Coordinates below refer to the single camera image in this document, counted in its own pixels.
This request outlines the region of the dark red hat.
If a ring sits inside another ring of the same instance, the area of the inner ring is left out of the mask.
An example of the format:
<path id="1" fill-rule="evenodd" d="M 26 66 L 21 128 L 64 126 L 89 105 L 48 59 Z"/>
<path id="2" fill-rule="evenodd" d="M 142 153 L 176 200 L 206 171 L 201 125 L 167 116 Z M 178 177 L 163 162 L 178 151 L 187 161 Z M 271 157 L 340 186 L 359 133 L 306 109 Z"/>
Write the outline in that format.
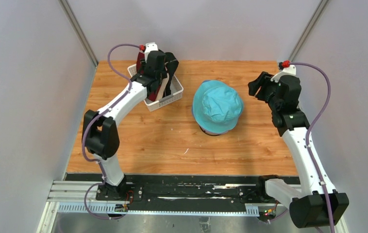
<path id="1" fill-rule="evenodd" d="M 137 80 L 139 83 L 142 83 L 143 86 L 147 88 L 147 98 L 150 101 L 156 101 L 157 93 L 161 85 L 162 76 L 160 78 L 150 78 L 144 75 L 145 63 L 146 61 L 144 59 L 141 61 L 138 61 L 138 58 L 137 58 L 137 62 L 136 62 L 136 71 L 138 74 Z"/>

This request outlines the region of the teal hat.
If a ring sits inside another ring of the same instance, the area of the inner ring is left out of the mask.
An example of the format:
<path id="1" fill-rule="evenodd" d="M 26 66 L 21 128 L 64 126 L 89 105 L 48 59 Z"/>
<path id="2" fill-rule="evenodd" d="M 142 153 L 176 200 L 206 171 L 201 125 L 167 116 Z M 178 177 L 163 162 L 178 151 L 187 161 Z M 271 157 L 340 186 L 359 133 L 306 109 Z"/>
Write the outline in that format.
<path id="1" fill-rule="evenodd" d="M 192 115 L 199 127 L 225 134 L 238 123 L 244 102 L 238 92 L 224 82 L 205 80 L 193 97 Z"/>

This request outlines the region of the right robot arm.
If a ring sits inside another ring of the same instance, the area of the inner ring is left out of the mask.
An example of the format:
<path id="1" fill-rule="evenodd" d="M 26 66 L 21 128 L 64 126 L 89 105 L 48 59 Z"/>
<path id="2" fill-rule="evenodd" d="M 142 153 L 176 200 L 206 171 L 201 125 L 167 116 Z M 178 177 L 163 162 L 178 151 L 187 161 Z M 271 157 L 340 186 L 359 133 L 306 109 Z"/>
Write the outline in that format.
<path id="1" fill-rule="evenodd" d="M 272 122 L 287 145 L 295 163 L 301 190 L 278 175 L 258 178 L 256 197 L 261 202 L 275 199 L 287 207 L 297 228 L 334 228 L 349 205 L 346 193 L 337 191 L 326 174 L 313 141 L 305 113 L 298 108 L 301 84 L 291 72 L 271 75 L 263 71 L 249 82 L 249 95 L 268 104 Z"/>

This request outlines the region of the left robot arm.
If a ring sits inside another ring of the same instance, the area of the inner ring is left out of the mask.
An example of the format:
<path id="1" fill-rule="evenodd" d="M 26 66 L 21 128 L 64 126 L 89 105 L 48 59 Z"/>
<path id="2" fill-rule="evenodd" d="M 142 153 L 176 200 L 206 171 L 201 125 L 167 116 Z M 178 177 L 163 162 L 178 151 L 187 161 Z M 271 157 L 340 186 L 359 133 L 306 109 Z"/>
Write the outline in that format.
<path id="1" fill-rule="evenodd" d="M 126 197 L 125 175 L 117 151 L 120 145 L 118 126 L 137 104 L 161 92 L 164 80 L 173 77 L 177 65 L 175 56 L 159 49 L 145 50 L 136 73 L 128 78 L 125 89 L 107 105 L 84 115 L 82 154 L 89 162 L 99 164 L 104 185 L 114 200 Z"/>

